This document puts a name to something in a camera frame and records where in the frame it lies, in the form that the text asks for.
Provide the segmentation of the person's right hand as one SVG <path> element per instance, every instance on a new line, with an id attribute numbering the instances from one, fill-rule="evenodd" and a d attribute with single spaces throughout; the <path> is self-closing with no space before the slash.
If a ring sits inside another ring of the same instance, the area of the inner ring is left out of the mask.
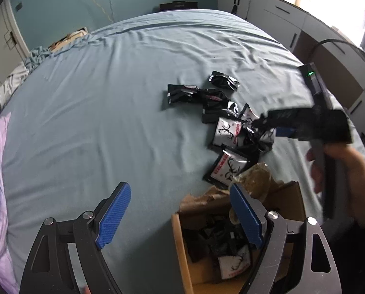
<path id="1" fill-rule="evenodd" d="M 365 226 L 365 159 L 353 146 L 311 141 L 307 160 L 315 193 L 323 202 L 323 218 L 340 221 L 355 219 Z"/>

